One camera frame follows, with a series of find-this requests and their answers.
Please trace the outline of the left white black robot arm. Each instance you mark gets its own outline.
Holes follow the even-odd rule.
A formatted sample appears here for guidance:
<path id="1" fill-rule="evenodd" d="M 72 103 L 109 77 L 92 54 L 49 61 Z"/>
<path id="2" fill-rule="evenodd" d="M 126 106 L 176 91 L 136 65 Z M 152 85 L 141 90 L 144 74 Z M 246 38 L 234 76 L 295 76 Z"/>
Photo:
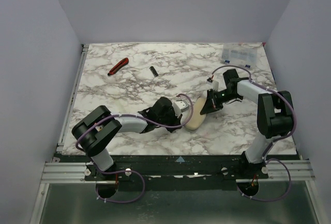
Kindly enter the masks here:
<path id="1" fill-rule="evenodd" d="M 181 124 L 182 109 L 168 98 L 161 97 L 152 107 L 139 111 L 137 116 L 109 118 L 111 115 L 106 106 L 98 106 L 71 131 L 83 152 L 101 171 L 106 172 L 110 172 L 114 166 L 106 146 L 117 133 L 147 133 L 161 125 L 173 132 L 173 126 Z"/>

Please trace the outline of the cream umbrella case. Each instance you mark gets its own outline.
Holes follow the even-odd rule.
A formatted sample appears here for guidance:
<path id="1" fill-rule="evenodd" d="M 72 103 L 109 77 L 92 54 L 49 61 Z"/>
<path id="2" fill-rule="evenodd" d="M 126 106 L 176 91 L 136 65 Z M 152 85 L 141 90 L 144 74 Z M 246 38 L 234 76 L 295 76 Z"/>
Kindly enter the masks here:
<path id="1" fill-rule="evenodd" d="M 185 128 L 191 131 L 197 130 L 206 118 L 206 114 L 200 114 L 206 103 L 206 98 L 198 98 L 193 105 L 193 114 L 189 122 L 185 125 Z"/>

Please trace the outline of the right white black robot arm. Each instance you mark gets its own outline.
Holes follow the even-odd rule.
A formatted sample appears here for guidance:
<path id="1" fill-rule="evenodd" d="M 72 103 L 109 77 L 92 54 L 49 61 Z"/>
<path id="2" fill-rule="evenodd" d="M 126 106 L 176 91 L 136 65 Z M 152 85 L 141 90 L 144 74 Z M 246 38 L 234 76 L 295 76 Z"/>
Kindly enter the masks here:
<path id="1" fill-rule="evenodd" d="M 252 145 L 244 151 L 239 159 L 238 169 L 241 173 L 259 170 L 265 164 L 265 158 L 279 140 L 292 135 L 296 128 L 296 116 L 292 97 L 288 91 L 275 91 L 253 82 L 251 73 L 248 77 L 239 77 L 237 66 L 223 73 L 225 89 L 207 90 L 204 106 L 200 115 L 210 114 L 223 109 L 231 100 L 244 98 L 257 104 L 257 127 L 259 133 Z"/>

